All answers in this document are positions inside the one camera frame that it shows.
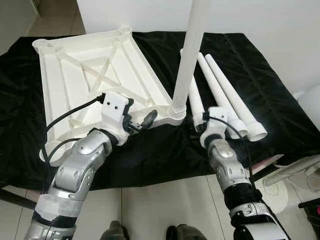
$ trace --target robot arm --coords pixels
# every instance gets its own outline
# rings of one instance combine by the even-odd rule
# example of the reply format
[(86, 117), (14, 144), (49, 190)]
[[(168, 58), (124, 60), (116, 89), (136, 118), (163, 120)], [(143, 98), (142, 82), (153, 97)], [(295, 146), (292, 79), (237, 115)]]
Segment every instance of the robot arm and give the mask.
[[(210, 107), (209, 116), (227, 121), (223, 107)], [(200, 137), (207, 149), (209, 164), (214, 169), (224, 202), (229, 209), (231, 224), (235, 227), (235, 240), (288, 240), (286, 233), (261, 201), (260, 191), (255, 189), (236, 152), (225, 140), (226, 125), (209, 119)]]
[(95, 129), (65, 152), (48, 193), (39, 197), (25, 240), (72, 239), (94, 175), (112, 145), (103, 131)]
[(142, 124), (133, 123), (128, 114), (133, 99), (107, 92), (101, 110), (101, 129), (94, 128), (78, 140), (62, 158), (47, 194), (34, 209), (25, 240), (71, 240), (76, 220), (87, 197), (96, 171), (115, 145), (123, 145), (134, 131), (149, 128), (157, 111), (150, 112)]

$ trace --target white cylindrical leg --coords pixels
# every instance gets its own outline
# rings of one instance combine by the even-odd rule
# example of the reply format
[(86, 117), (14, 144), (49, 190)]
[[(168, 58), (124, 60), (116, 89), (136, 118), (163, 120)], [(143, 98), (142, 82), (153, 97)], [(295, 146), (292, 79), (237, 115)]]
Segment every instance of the white cylindrical leg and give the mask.
[(247, 137), (249, 141), (255, 142), (263, 139), (267, 136), (267, 131), (264, 126), (258, 122), (252, 115), (250, 110), (247, 108), (245, 103), (242, 101), (234, 87), (230, 84), (224, 73), (219, 68), (218, 64), (215, 62), (210, 54), (205, 56), (207, 63), (209, 64), (213, 74), (218, 80), (221, 88), (223, 89), (225, 95), (230, 101), (233, 109), (239, 118), (246, 124), (248, 129)]
[(192, 77), (191, 85), (189, 88), (189, 102), (192, 111), (193, 125), (195, 130), (198, 131), (198, 126), (202, 125), (205, 122), (203, 120), (203, 113), (205, 112), (205, 109), (202, 104), (199, 90), (194, 77)]
[[(208, 82), (208, 85), (211, 89), (211, 92), (214, 96), (214, 99), (218, 106), (225, 107), (228, 111), (227, 122), (234, 127), (242, 137), (247, 134), (247, 127), (243, 121), (241, 121), (237, 114), (235, 113), (234, 109), (232, 108), (229, 100), (227, 99), (224, 91), (220, 87), (215, 75), (212, 73), (208, 63), (206, 62), (202, 53), (198, 53), (198, 63), (202, 69), (203, 75)], [(229, 127), (227, 131), (232, 139), (238, 139), (239, 136)]]
[(207, 15), (209, 12), (209, 0), (193, 0), (188, 22), (188, 29), (184, 39), (183, 54), (176, 78), (172, 104), (168, 114), (175, 119), (186, 116), (186, 102), (190, 83), (194, 74), (197, 54), (203, 38)]

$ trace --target silver robot arm segment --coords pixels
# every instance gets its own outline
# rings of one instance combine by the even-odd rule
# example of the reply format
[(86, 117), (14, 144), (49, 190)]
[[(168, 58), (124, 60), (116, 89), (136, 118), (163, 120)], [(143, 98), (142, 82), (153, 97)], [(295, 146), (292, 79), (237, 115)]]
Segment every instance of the silver robot arm segment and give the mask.
[(93, 130), (65, 152), (48, 194), (39, 197), (25, 240), (71, 240), (98, 168), (112, 152), (110, 138)]

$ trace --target black cloth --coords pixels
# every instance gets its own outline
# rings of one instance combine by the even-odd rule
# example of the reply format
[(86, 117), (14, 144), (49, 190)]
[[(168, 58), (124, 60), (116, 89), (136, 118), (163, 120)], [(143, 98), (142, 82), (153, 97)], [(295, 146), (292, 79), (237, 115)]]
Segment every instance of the black cloth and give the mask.
[[(185, 33), (134, 32), (133, 37), (172, 97)], [(46, 122), (39, 56), (32, 47), (36, 39), (21, 37), (0, 56), (0, 183), (39, 190), (45, 166), (38, 153), (45, 142)], [(253, 163), (276, 154), (293, 162), (320, 153), (319, 131), (245, 35), (206, 33), (201, 52), (212, 54), (268, 132), (266, 138), (248, 143)], [(216, 106), (199, 66), (194, 76), (205, 109)], [(187, 104), (181, 126), (153, 128), (116, 147), (97, 171), (91, 189), (146, 186), (212, 173)], [(248, 166), (241, 142), (229, 143)]]

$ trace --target white tape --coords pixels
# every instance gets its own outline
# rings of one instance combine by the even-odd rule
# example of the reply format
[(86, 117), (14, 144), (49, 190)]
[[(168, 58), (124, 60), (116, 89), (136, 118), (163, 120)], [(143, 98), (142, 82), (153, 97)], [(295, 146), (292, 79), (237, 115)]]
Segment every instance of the white tape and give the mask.
[(58, 216), (76, 218), (80, 214), (83, 203), (83, 201), (66, 199), (52, 194), (42, 194), (34, 210), (48, 221), (52, 221)]

